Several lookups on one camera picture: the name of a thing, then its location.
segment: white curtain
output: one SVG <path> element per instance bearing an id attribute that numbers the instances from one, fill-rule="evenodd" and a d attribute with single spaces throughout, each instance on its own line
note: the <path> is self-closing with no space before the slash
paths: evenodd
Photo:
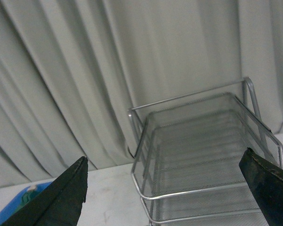
<path id="1" fill-rule="evenodd" d="M 2 0 L 0 186 L 132 162 L 127 108 L 242 76 L 283 131 L 283 0 Z"/>

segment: curtain fold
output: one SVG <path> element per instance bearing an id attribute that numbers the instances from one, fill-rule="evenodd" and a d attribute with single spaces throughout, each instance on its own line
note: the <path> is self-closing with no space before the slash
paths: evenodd
<path id="1" fill-rule="evenodd" d="M 130 163 L 129 107 L 243 76 L 283 132 L 283 0 L 1 0 L 0 186 Z"/>

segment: mesh panel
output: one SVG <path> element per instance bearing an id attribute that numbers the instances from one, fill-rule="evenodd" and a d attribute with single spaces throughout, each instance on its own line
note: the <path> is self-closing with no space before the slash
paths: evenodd
<path id="1" fill-rule="evenodd" d="M 152 226 L 269 226 L 262 213 L 207 218 L 199 220 L 187 220 L 169 224 L 152 224 Z"/>

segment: white table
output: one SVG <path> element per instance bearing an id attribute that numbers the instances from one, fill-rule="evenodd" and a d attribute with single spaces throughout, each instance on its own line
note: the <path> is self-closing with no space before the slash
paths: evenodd
<path id="1" fill-rule="evenodd" d="M 283 143 L 283 134 L 276 136 Z M 87 201 L 78 226 L 148 226 L 148 219 L 133 184 L 132 164 L 88 173 Z M 25 187 L 48 182 L 0 188 L 0 211 Z"/>

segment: metal mesh tray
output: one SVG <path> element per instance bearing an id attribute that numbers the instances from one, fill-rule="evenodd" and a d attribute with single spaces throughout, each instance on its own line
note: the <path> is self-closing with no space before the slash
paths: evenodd
<path id="1" fill-rule="evenodd" d="M 150 226 L 269 226 L 262 213 L 248 213 L 225 217 L 202 218 Z"/>
<path id="2" fill-rule="evenodd" d="M 259 212 L 238 167 L 247 147 L 283 168 L 280 142 L 231 93 L 150 113 L 132 168 L 150 220 Z"/>

